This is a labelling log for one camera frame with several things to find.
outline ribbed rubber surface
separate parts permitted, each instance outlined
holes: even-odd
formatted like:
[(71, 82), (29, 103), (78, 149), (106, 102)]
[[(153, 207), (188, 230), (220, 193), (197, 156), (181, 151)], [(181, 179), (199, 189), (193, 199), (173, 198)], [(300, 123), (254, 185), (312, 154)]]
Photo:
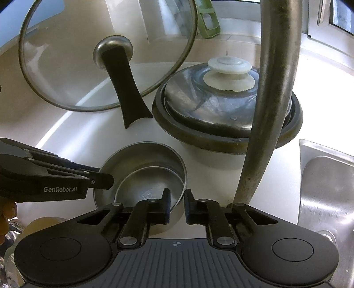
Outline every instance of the ribbed rubber surface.
[[(23, 287), (38, 286), (25, 284)], [(252, 276), (233, 252), (217, 250), (211, 247), (206, 239), (148, 239), (139, 249), (120, 252), (106, 271), (76, 287), (270, 288), (275, 286)]]

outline glass lid rim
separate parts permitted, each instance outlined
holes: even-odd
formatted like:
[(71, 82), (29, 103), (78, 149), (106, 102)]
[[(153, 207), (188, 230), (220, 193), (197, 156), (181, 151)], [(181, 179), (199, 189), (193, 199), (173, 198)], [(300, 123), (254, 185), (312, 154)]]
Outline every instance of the glass lid rim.
[[(44, 101), (47, 103), (56, 106), (58, 108), (62, 108), (65, 110), (69, 111), (79, 111), (79, 112), (96, 112), (96, 111), (104, 111), (104, 110), (109, 110), (113, 109), (116, 107), (120, 107), (120, 103), (113, 103), (113, 104), (107, 104), (107, 105), (102, 105), (102, 106), (76, 106), (76, 105), (66, 105), (57, 101), (54, 101), (51, 97), (48, 97), (48, 95), (44, 92), (41, 91), (41, 89), (36, 85), (36, 82), (33, 81), (33, 79), (29, 76), (29, 72), (27, 70), (26, 62), (24, 59), (24, 43), (25, 43), (25, 36), (26, 32), (29, 26), (29, 23), (37, 10), (38, 6), (41, 4), (43, 0), (35, 0), (28, 10), (26, 17), (24, 18), (24, 21), (21, 25), (20, 33), (18, 36), (18, 60), (20, 64), (20, 69), (23, 77), (25, 78), (27, 84), (30, 86), (30, 88)], [(186, 60), (187, 56), (189, 55), (189, 52), (192, 49), (196, 34), (197, 34), (197, 29), (198, 29), (198, 11), (197, 7), (195, 4), (194, 0), (186, 0), (188, 1), (190, 8), (191, 8), (191, 15), (192, 15), (192, 30), (190, 37), (188, 38), (188, 42), (184, 48), (184, 50), (181, 53), (181, 56), (177, 59), (176, 63), (172, 66), (170, 70), (168, 70), (165, 75), (158, 80), (156, 83), (151, 85), (149, 88), (145, 89), (140, 93), (141, 97), (144, 97), (157, 89), (166, 79), (168, 79), (172, 74), (174, 74), (180, 66), (183, 64), (183, 62)]]

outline faucet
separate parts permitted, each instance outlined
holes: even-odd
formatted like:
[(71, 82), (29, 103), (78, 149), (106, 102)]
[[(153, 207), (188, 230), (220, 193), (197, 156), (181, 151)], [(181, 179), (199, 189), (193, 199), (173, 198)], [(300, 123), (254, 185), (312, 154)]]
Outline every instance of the faucet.
[(233, 200), (248, 204), (278, 141), (300, 54), (302, 1), (261, 1), (261, 66), (255, 116)]

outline human hand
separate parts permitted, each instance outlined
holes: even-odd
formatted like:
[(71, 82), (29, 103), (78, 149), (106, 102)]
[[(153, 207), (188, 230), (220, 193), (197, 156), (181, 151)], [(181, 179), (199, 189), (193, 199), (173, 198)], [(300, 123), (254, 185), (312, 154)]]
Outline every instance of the human hand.
[(4, 243), (8, 233), (8, 219), (17, 215), (17, 206), (14, 201), (0, 197), (0, 244)]

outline screw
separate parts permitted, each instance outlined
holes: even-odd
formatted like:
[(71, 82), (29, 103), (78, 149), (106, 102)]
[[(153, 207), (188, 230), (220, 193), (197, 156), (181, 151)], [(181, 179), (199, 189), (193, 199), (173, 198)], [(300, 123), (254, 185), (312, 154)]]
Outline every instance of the screw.
[(326, 237), (329, 241), (331, 241), (335, 246), (337, 246), (337, 241), (334, 234), (328, 230), (321, 230), (317, 233), (321, 234), (322, 236)]
[(129, 245), (134, 245), (137, 242), (137, 240), (135, 237), (126, 236), (121, 238), (119, 242), (125, 246), (129, 246)]
[(228, 236), (222, 236), (222, 237), (219, 237), (217, 239), (217, 242), (220, 244), (220, 245), (231, 245), (231, 244), (234, 244), (235, 243), (235, 240), (232, 239), (231, 237), (228, 237)]

